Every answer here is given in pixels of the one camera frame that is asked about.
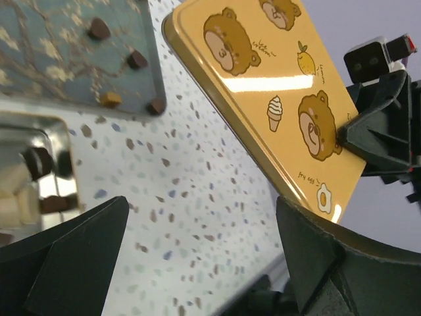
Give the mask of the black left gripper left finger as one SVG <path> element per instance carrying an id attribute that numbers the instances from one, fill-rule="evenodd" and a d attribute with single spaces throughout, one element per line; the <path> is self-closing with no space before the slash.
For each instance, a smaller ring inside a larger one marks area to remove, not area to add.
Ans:
<path id="1" fill-rule="evenodd" d="M 1 314 L 100 315 L 129 204 L 114 197 L 1 248 Z"/>

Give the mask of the gold tin box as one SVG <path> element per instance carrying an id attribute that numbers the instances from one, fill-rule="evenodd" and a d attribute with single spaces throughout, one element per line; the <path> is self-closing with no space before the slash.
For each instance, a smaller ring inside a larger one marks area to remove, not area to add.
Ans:
<path id="1" fill-rule="evenodd" d="M 1 111 L 1 245 L 83 213 L 70 138 L 57 117 Z"/>

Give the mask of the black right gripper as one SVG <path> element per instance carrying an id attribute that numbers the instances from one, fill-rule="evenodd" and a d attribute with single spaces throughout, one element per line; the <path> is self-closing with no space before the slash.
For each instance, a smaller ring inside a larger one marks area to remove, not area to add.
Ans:
<path id="1" fill-rule="evenodd" d="M 338 129 L 339 144 L 366 162 L 362 176 L 411 183 L 406 200 L 420 207 L 420 80 L 397 70 L 347 91 L 358 114 Z"/>

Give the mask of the white heart chocolate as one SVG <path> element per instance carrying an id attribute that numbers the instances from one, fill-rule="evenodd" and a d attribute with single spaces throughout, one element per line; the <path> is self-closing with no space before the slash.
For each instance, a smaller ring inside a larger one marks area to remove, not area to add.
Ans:
<path id="1" fill-rule="evenodd" d="M 39 194 L 33 187 L 26 187 L 16 195 L 1 198 L 1 228 L 20 228 L 37 224 L 40 218 Z"/>

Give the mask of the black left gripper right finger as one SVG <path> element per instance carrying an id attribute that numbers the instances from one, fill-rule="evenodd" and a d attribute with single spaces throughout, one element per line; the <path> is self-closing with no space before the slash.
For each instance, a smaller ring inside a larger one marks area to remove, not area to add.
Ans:
<path id="1" fill-rule="evenodd" d="M 419 315 L 420 254 L 278 197 L 276 219 L 300 315 Z"/>

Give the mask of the white square chocolate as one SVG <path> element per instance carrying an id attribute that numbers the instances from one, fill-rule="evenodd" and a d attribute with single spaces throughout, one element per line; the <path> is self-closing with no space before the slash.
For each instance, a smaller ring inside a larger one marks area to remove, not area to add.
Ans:
<path id="1" fill-rule="evenodd" d="M 26 164 L 19 163 L 1 169 L 1 197 L 16 194 L 32 180 Z"/>

